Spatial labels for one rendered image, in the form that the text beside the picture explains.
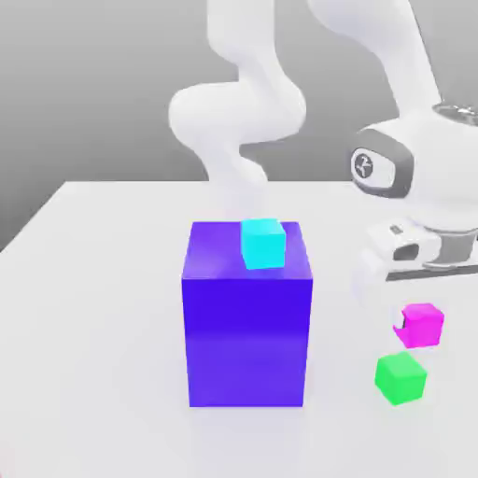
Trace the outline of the large purple box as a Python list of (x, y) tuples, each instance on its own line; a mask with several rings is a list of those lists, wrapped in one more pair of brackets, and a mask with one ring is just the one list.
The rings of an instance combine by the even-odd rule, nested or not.
[(313, 275), (300, 225), (283, 228), (284, 267), (249, 270), (239, 223), (192, 224), (181, 276), (190, 406), (302, 406)]

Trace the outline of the small cyan cube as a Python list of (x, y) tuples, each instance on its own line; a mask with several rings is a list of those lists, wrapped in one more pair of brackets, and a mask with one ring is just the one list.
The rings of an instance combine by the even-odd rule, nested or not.
[(245, 219), (240, 226), (241, 254), (248, 270), (285, 266), (286, 233), (278, 219)]

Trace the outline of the small magenta cube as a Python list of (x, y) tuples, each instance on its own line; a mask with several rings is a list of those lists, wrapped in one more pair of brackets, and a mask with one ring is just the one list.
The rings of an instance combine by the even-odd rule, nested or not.
[(440, 343), (444, 313), (432, 303), (411, 303), (401, 310), (403, 321), (393, 330), (407, 349), (435, 346)]

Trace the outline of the small green cube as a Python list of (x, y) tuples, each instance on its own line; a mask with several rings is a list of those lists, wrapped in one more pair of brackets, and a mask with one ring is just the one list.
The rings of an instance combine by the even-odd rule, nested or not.
[(422, 398), (428, 372), (407, 351), (377, 360), (374, 384), (394, 406)]

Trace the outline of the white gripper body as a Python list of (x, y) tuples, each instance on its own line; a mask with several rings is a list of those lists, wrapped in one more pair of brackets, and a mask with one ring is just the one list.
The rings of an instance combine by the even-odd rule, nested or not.
[(351, 290), (366, 310), (398, 313), (411, 303), (443, 302), (443, 288), (456, 277), (478, 281), (478, 252), (457, 265), (423, 265), (415, 260), (387, 261), (364, 249), (352, 273)]

